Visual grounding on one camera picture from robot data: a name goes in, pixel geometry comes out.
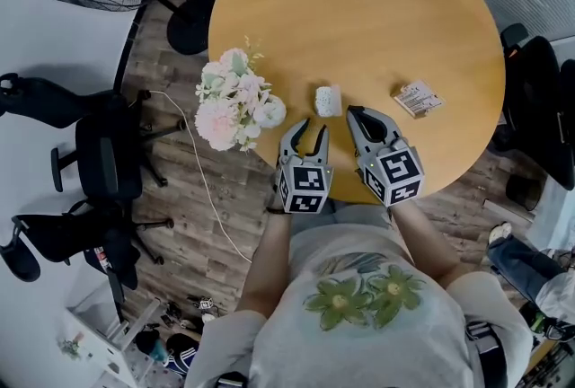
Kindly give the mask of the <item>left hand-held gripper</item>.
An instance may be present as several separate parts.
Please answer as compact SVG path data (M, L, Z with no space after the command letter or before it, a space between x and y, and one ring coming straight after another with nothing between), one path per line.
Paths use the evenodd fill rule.
M278 191L283 209L292 214L318 214L326 202L334 176L328 164L329 130L323 125L311 154L299 156L297 147L310 119L293 125L279 142Z

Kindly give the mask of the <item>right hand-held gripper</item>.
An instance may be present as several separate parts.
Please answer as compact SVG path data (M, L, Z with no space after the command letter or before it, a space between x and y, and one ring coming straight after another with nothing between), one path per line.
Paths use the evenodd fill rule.
M425 180L420 158L394 121L363 106L349 106L346 119L363 183L385 207L417 198Z

